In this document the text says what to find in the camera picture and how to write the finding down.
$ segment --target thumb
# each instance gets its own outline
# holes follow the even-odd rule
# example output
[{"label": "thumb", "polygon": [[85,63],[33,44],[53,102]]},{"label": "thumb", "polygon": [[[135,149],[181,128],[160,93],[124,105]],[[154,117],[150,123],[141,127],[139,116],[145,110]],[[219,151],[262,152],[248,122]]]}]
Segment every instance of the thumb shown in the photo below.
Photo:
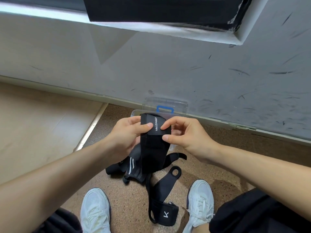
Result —
[{"label": "thumb", "polygon": [[183,146],[184,142],[183,142],[183,138],[182,136],[175,136],[175,135],[163,135],[162,136],[163,141],[166,141],[170,144],[173,145],[180,145]]},{"label": "thumb", "polygon": [[148,132],[153,127],[153,123],[147,123],[143,125],[133,125],[134,133],[139,136],[141,133]]}]

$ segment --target forearm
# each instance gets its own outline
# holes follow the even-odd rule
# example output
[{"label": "forearm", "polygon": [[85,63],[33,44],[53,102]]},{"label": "forearm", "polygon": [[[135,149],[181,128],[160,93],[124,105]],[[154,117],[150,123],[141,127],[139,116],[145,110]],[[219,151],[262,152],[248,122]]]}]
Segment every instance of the forearm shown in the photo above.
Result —
[{"label": "forearm", "polygon": [[0,232],[32,232],[110,165],[105,140],[0,186]]},{"label": "forearm", "polygon": [[311,221],[311,168],[228,146],[212,161]]}]

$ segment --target floor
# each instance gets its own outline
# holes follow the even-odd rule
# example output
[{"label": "floor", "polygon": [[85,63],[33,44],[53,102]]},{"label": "floor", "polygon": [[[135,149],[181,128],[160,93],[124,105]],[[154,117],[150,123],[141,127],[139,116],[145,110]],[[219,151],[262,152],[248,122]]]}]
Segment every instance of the floor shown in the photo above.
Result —
[{"label": "floor", "polygon": [[[132,109],[129,108],[108,105],[85,146],[103,139],[119,119],[129,117],[131,112]],[[311,167],[311,147],[217,127],[205,126],[205,129],[214,140],[221,144]],[[183,152],[179,147],[175,151]],[[166,202],[172,201],[179,206],[177,221],[173,227],[164,227],[150,222],[147,212],[148,198],[144,186],[134,181],[125,186],[121,178],[112,178],[105,171],[99,173],[77,191],[63,207],[80,216],[80,207],[85,193],[93,187],[99,187],[105,191],[111,203],[111,232],[182,232],[188,221],[187,192],[196,179],[204,179],[211,185],[215,199],[215,211],[226,201],[252,188],[245,180],[241,180],[230,172],[200,163],[190,154],[186,154],[187,161],[177,160],[173,163],[180,166],[182,175],[165,200]],[[161,179],[169,169],[170,167],[156,172],[155,179]]]},{"label": "floor", "polygon": [[101,105],[0,83],[0,184],[72,153]]}]

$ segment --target person's right arm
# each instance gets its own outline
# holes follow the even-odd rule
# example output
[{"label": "person's right arm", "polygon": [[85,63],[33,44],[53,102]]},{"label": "person's right arm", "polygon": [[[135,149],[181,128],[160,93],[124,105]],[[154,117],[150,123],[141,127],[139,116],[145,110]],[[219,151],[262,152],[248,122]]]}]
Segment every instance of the person's right arm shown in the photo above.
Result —
[{"label": "person's right arm", "polygon": [[196,119],[175,116],[161,127],[172,126],[163,140],[182,146],[202,162],[245,178],[288,208],[311,221],[311,168],[221,145],[212,140]]}]

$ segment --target blue handle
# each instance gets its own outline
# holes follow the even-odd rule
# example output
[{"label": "blue handle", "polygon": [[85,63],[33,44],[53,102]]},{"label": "blue handle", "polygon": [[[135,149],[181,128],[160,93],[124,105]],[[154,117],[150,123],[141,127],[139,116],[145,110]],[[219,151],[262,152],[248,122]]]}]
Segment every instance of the blue handle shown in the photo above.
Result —
[{"label": "blue handle", "polygon": [[157,111],[157,112],[160,112],[160,111],[159,111],[159,108],[171,110],[171,114],[174,113],[174,109],[173,109],[172,107],[166,107],[166,106],[158,105],[158,106],[156,107],[156,111]]}]

